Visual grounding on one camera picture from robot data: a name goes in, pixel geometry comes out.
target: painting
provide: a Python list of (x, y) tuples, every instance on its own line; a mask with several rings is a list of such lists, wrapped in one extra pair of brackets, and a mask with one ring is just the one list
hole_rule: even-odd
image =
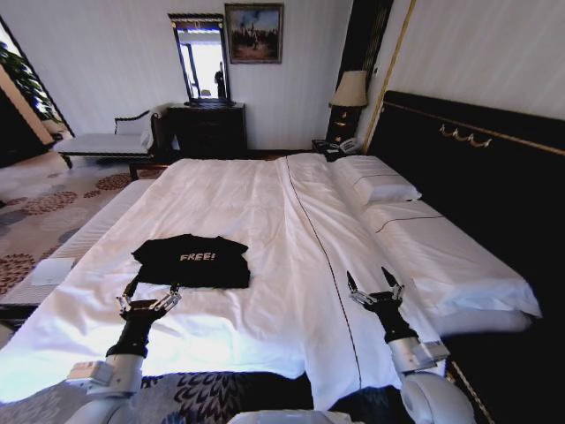
[(281, 63), (282, 4), (226, 4), (226, 22), (231, 63)]

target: white duvet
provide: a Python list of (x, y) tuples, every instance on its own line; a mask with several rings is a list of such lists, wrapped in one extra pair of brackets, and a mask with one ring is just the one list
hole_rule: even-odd
[[(97, 242), (0, 351), (0, 399), (25, 398), (103, 359), (124, 323), (115, 297), (137, 274), (148, 239), (191, 233), (249, 246), (249, 289), (182, 289), (149, 335), (144, 375), (198, 371), (307, 372), (318, 409), (365, 386), (398, 384), (376, 315), (348, 298), (388, 290), (394, 271), (331, 183), (323, 156), (273, 162), (183, 160), (170, 166)], [(140, 284), (135, 299), (167, 288)], [(437, 334), (408, 290), (403, 314), (424, 340)]]

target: telephone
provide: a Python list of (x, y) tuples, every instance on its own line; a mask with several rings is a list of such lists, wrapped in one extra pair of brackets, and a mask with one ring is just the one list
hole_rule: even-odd
[(339, 148), (343, 153), (346, 155), (352, 155), (357, 153), (360, 150), (359, 143), (355, 137), (347, 139), (342, 144), (335, 145), (336, 148)]

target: mirror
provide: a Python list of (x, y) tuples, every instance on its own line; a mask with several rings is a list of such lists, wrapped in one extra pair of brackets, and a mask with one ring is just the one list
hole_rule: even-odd
[(230, 102), (223, 15), (170, 14), (191, 102)]

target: black headboard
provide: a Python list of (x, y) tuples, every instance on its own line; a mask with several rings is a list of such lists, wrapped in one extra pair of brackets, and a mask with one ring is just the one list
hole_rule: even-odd
[(524, 276), (550, 318), (565, 283), (564, 134), (557, 119), (388, 91), (367, 153)]

